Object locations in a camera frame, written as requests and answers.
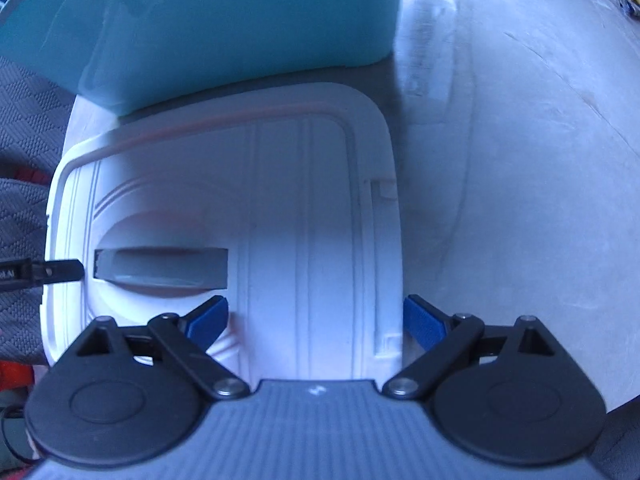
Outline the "grey textured chair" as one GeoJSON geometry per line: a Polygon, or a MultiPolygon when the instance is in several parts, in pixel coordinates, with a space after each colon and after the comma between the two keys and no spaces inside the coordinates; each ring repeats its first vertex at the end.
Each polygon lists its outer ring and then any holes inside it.
{"type": "MultiPolygon", "coordinates": [[[[61,160],[75,97],[1,60],[1,259],[42,260],[51,178],[61,160]]],[[[43,365],[42,290],[1,295],[1,359],[43,365]]]]}

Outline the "blue plastic storage bin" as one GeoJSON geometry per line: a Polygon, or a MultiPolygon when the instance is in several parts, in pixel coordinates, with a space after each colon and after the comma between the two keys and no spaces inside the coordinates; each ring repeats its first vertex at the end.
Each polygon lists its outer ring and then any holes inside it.
{"type": "Polygon", "coordinates": [[[1,52],[117,115],[277,74],[369,65],[400,0],[1,0],[1,52]]]}

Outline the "white bin lid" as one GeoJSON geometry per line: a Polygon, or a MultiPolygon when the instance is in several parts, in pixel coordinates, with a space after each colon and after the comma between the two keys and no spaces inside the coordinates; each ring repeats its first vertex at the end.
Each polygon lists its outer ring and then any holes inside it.
{"type": "Polygon", "coordinates": [[[401,366],[402,261],[390,132],[342,84],[268,88],[130,122],[76,144],[50,188],[56,361],[97,316],[143,325],[228,300],[208,353],[263,379],[386,382],[401,366]]]}

